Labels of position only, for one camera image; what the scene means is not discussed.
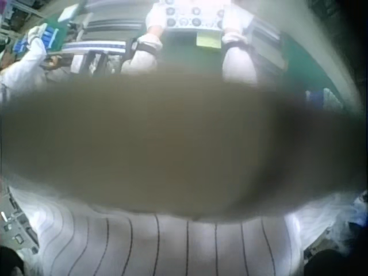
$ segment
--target white glove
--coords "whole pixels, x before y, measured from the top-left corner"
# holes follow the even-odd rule
[[[156,3],[145,18],[147,30],[152,26],[166,27],[166,11],[162,4]]]
[[[35,26],[28,31],[27,42],[30,44],[35,37],[41,37],[47,28],[47,24],[43,23],[41,26]]]
[[[253,18],[254,15],[248,11],[236,7],[234,4],[228,5],[224,9],[223,30],[233,29],[243,33],[243,28],[249,27]]]

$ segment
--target white lab coat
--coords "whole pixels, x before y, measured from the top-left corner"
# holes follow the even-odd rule
[[[225,34],[222,41],[226,44],[245,39],[242,35],[234,32]],[[138,41],[155,47],[158,51],[162,49],[161,41],[152,34],[145,34]],[[137,51],[132,60],[123,64],[121,72],[123,74],[140,74],[154,70],[156,66],[156,57],[148,52]],[[223,62],[223,78],[230,82],[244,82],[253,85],[257,83],[255,67],[247,51],[236,47],[227,51]]]
[[[46,58],[46,49],[40,38],[33,39],[29,51],[19,61],[1,73],[2,85],[8,96],[34,89],[40,75],[40,64]]]

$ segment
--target white striped fabric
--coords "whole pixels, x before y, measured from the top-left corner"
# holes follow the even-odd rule
[[[197,223],[11,192],[39,236],[45,276],[289,276],[302,271],[293,215]]]

